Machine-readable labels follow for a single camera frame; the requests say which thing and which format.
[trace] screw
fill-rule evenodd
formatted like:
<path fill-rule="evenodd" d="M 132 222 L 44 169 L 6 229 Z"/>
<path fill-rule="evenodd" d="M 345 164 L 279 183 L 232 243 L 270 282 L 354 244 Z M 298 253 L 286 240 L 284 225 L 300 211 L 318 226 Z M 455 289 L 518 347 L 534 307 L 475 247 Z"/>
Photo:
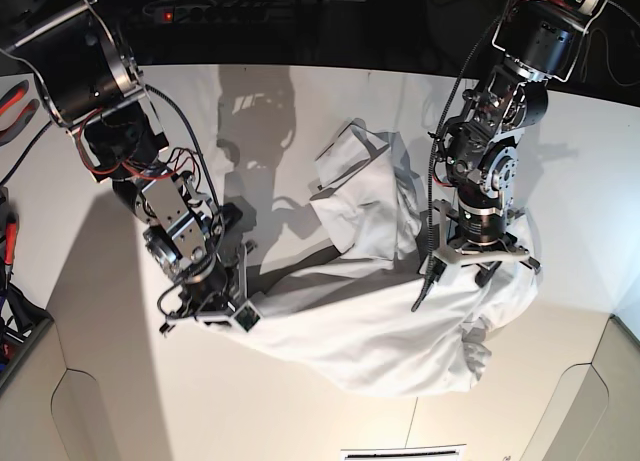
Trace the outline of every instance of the screw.
<path fill-rule="evenodd" d="M 258 243 L 256 243 L 253 239 L 250 239 L 246 242 L 245 248 L 247 249 L 247 254 L 258 247 Z"/>
<path fill-rule="evenodd" d="M 193 261 L 194 263 L 197 263 L 202 259 L 203 256 L 204 256 L 204 250 L 198 247 L 193 250 L 193 253 L 191 253 L 191 261 Z"/>
<path fill-rule="evenodd" d="M 95 46 L 98 44 L 98 38 L 96 38 L 93 34 L 87 34 L 84 37 L 84 42 L 87 43 L 87 46 Z"/>

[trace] white cloth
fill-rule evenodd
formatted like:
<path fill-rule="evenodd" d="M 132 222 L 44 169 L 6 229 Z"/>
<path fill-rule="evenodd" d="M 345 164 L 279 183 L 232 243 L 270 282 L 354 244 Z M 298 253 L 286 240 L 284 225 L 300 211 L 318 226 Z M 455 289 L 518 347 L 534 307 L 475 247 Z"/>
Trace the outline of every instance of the white cloth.
<path fill-rule="evenodd" d="M 520 264 L 503 264 L 480 289 L 477 267 L 463 268 L 454 285 L 434 286 L 412 313 L 422 286 L 415 244 L 420 221 L 408 166 L 394 162 L 406 161 L 403 149 L 399 136 L 354 125 L 342 133 L 316 162 L 323 188 L 311 199 L 342 256 L 254 297 L 263 319 L 250 333 L 210 329 L 307 364 L 360 394 L 471 389 L 491 356 L 484 335 L 527 308 L 535 276 Z M 512 232 L 533 249 L 525 217 Z"/>

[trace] red handle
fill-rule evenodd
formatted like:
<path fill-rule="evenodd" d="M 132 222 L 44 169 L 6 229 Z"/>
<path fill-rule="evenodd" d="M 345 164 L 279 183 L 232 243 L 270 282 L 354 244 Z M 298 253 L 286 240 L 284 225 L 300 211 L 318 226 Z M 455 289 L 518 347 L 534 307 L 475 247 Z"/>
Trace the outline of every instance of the red handle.
<path fill-rule="evenodd" d="M 16 240 L 18 239 L 18 224 L 15 221 L 7 223 L 5 236 L 7 244 L 4 252 L 4 264 L 12 265 L 13 255 L 16 250 Z"/>
<path fill-rule="evenodd" d="M 29 81 L 27 80 L 22 81 L 11 88 L 9 92 L 0 99 L 0 116 L 2 116 L 7 109 L 24 98 L 27 91 L 29 91 Z"/>

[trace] white table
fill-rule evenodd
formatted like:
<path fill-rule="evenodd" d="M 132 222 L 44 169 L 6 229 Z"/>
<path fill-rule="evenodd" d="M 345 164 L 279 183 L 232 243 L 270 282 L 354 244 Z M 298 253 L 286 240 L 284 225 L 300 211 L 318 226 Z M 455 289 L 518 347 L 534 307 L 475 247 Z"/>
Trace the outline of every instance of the white table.
<path fill-rule="evenodd" d="M 145 71 L 187 113 L 220 191 L 243 195 L 256 209 L 252 237 L 260 248 L 250 262 L 263 261 L 264 270 L 327 245 L 305 207 L 315 186 L 312 161 L 348 120 L 400 131 L 424 182 L 426 133 L 452 85 L 448 78 L 349 69 Z M 14 82 L 0 79 L 0 90 Z M 169 451 L 177 460 L 329 461 L 342 448 L 402 447 L 408 440 L 468 444 L 466 459 L 474 461 L 515 461 L 562 372 L 591 360 L 608 313 L 640 273 L 640 111 L 558 93 L 550 104 L 519 148 L 517 196 L 527 200 L 538 233 L 540 295 L 492 336 L 494 358 L 479 386 L 467 395 L 420 399 L 410 433 L 415 399 L 342 393 L 303 366 L 197 328 L 162 339 L 155 301 L 168 281 L 144 249 L 144 227 L 107 185 L 91 182 L 57 130 L 9 184 L 21 216 L 14 279 L 33 302 L 49 303 L 67 364 L 98 378 L 123 459 L 145 459 L 156 446 L 157 459 L 170 459 L 160 454 Z M 188 145 L 175 114 L 160 101 L 156 106 L 169 140 Z M 460 99 L 452 113 L 459 107 Z M 40 112 L 2 148 L 0 173 L 45 119 Z M 218 137 L 228 149 L 216 149 Z M 163 432 L 168 441 L 161 446 Z"/>

